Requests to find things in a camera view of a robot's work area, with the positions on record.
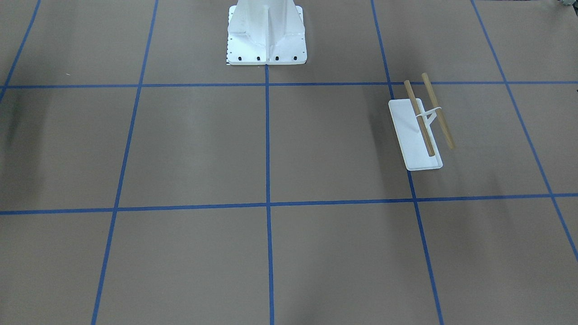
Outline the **white towel rack base tray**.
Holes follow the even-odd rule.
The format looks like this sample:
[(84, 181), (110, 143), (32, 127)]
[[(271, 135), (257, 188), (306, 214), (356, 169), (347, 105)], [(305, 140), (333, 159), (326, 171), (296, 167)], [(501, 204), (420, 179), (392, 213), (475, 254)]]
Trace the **white towel rack base tray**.
[[(426, 111), (421, 99), (418, 98), (417, 102), (421, 112)], [(427, 131), (435, 150), (435, 156), (433, 157), (428, 156), (410, 99), (390, 100), (388, 107), (406, 169), (408, 171), (421, 171), (442, 168), (442, 157), (432, 134), (431, 126), (427, 127)]]

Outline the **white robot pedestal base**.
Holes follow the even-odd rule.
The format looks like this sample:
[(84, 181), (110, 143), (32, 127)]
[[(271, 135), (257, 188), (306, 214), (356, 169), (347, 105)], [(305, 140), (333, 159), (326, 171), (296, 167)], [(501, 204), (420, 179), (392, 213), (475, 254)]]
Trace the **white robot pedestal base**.
[(226, 63), (306, 64), (303, 13), (293, 0), (239, 0), (228, 9)]

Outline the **white rack upright bracket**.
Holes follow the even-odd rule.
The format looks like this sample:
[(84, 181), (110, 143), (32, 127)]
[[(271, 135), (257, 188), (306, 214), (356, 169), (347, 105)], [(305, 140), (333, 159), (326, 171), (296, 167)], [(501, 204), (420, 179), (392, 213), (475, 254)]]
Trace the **white rack upright bracket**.
[(421, 117), (425, 127), (430, 127), (433, 121), (438, 116), (438, 111), (440, 111), (441, 107), (435, 107), (429, 111), (423, 111), (420, 114), (416, 115), (416, 117)]

